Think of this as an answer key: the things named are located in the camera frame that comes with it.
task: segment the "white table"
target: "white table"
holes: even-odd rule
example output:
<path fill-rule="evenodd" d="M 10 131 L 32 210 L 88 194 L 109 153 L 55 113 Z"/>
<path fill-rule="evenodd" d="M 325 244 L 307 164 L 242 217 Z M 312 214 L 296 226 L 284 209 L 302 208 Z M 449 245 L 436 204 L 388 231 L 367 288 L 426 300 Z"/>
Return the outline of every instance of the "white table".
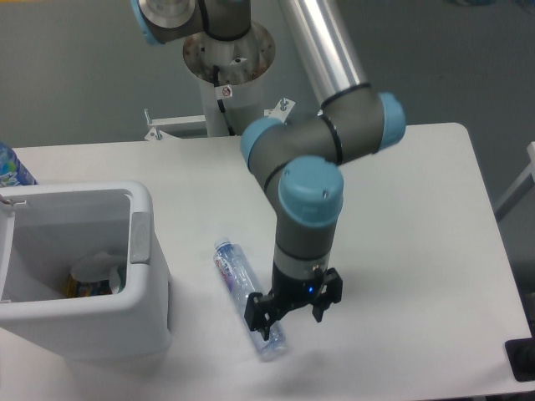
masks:
<path fill-rule="evenodd" d="M 510 393 L 503 347 L 529 337 L 466 130 L 411 126 L 405 139 L 342 167 L 344 210 L 331 265 L 342 302 L 317 324 L 289 313 L 291 347 L 262 363 L 221 278 L 212 243 L 240 243 L 269 288 L 275 215 L 238 139 L 17 150 L 45 183 L 125 180 L 154 199 L 173 284 L 164 355 L 67 362 L 0 330 L 1 400 L 367 399 Z"/>

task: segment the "blue bottle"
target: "blue bottle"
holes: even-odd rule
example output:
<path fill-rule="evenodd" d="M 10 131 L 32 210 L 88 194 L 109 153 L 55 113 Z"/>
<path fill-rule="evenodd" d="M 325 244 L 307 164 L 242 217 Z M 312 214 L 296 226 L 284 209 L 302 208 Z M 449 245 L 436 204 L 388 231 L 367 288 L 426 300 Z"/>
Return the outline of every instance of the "blue bottle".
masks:
<path fill-rule="evenodd" d="M 37 181 L 26 170 L 13 149 L 0 142 L 0 188 L 35 184 Z"/>
<path fill-rule="evenodd" d="M 264 341 L 259 332 L 250 331 L 245 322 L 247 297 L 251 292 L 262 292 L 262 288 L 243 253 L 243 249 L 238 244 L 232 244 L 228 238 L 216 241 L 214 246 L 217 251 L 214 255 L 216 267 L 227 284 L 236 310 L 258 354 L 262 358 L 268 359 L 282 353 L 286 350 L 286 338 L 279 322 L 275 322 L 271 326 L 267 341 Z"/>

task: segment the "metal bracket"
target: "metal bracket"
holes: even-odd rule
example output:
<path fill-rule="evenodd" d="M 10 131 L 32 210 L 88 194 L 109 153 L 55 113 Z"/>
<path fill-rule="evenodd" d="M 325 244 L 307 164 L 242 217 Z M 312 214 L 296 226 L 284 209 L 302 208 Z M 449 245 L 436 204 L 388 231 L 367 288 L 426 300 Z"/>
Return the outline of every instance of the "metal bracket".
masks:
<path fill-rule="evenodd" d="M 494 216 L 497 221 L 503 219 L 511 209 L 535 186 L 535 168 L 530 163 L 522 173 L 512 182 L 507 190 L 496 202 Z"/>
<path fill-rule="evenodd" d="M 290 99 L 282 98 L 274 109 L 265 109 L 264 117 L 272 117 L 280 119 L 283 123 L 286 122 L 290 115 L 295 102 Z M 186 117 L 173 117 L 169 119 L 152 119 L 149 115 L 149 110 L 145 109 L 145 119 L 149 132 L 145 135 L 145 140 L 168 140 L 178 138 L 188 138 L 188 131 L 196 131 L 206 128 L 206 118 L 204 115 L 188 115 Z M 180 136 L 173 136 L 167 134 L 168 132 L 184 133 Z"/>
<path fill-rule="evenodd" d="M 15 205 L 26 205 L 28 202 L 26 200 L 21 200 L 19 202 L 11 199 L 6 199 L 2 195 L 0 195 L 0 204 L 6 205 L 6 206 L 15 206 Z"/>

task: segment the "black cable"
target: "black cable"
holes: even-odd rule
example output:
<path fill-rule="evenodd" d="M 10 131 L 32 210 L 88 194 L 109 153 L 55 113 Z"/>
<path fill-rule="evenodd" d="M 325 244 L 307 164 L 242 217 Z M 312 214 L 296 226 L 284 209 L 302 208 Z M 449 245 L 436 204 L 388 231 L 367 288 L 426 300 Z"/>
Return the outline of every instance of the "black cable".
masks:
<path fill-rule="evenodd" d="M 219 86 L 219 67 L 217 67 L 216 65 L 214 65 L 213 81 L 214 88 L 217 88 Z M 234 131 L 231 122 L 228 120 L 227 109 L 225 109 L 223 99 L 217 100 L 217 106 L 219 106 L 219 111 L 221 111 L 223 114 L 223 119 L 225 119 L 225 123 L 227 124 L 229 136 L 236 136 L 236 132 Z"/>
<path fill-rule="evenodd" d="M 204 28 L 205 32 L 208 32 L 210 30 L 210 19 L 208 18 L 208 8 L 206 7 L 206 3 L 204 3 L 204 0 L 197 0 L 197 3 L 199 4 L 199 11 L 201 12 L 202 27 Z"/>
<path fill-rule="evenodd" d="M 327 125 L 327 127 L 329 128 L 329 132 L 333 137 L 334 148 L 336 149 L 336 164 L 342 165 L 344 163 L 344 152 L 342 151 L 342 142 L 340 141 L 340 137 L 338 136 L 336 126 L 333 124 L 333 122 L 327 115 L 321 114 L 320 118 Z"/>

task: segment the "bottle cap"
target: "bottle cap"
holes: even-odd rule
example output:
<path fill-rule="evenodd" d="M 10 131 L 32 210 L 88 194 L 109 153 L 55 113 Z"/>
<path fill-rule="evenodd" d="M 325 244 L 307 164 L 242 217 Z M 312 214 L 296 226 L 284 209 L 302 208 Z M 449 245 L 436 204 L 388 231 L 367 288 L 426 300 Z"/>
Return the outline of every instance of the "bottle cap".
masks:
<path fill-rule="evenodd" d="M 231 240 L 229 240 L 226 236 L 214 242 L 214 247 L 216 248 L 216 251 L 219 251 L 219 248 L 225 245 L 231 245 Z"/>

